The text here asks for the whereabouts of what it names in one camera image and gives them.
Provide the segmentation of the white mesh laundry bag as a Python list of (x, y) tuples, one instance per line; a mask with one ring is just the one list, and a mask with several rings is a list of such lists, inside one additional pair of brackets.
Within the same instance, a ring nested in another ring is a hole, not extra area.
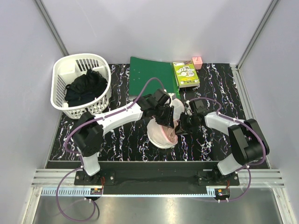
[(183, 103), (176, 98), (175, 93), (170, 93), (170, 97), (171, 106), (174, 106), (174, 128), (159, 125), (155, 119), (151, 119), (147, 125), (150, 142), (160, 149), (168, 149), (177, 144), (178, 136), (175, 134), (175, 128), (178, 126), (180, 114), (185, 111)]

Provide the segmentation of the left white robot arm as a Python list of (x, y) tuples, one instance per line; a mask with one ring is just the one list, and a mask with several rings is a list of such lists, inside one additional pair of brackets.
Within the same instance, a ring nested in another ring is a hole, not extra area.
[(108, 132), (145, 118), (154, 118), (159, 125), (173, 128), (174, 106), (172, 102), (175, 98), (176, 94), (158, 89), (154, 94), (138, 95), (133, 102), (110, 112), (98, 115), (91, 115), (90, 112), (84, 113), (67, 140), (73, 139), (77, 146), (81, 168), (85, 171), (85, 180), (95, 185), (101, 179), (97, 153)]

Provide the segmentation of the beige pink bra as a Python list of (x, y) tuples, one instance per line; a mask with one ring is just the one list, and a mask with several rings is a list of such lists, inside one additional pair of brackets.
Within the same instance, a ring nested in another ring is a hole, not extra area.
[(174, 128), (162, 126), (162, 133), (166, 142), (173, 145), (175, 145), (178, 141), (178, 137), (174, 133)]

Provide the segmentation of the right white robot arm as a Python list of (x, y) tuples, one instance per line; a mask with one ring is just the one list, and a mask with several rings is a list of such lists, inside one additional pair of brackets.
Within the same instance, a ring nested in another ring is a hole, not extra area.
[(180, 114), (176, 135), (192, 134), (205, 126), (229, 137), (231, 154), (219, 161), (208, 175), (214, 183), (223, 185), (233, 173), (265, 161), (270, 149), (255, 119), (226, 116), (220, 113), (221, 104), (210, 98), (194, 98), (187, 105), (190, 111)]

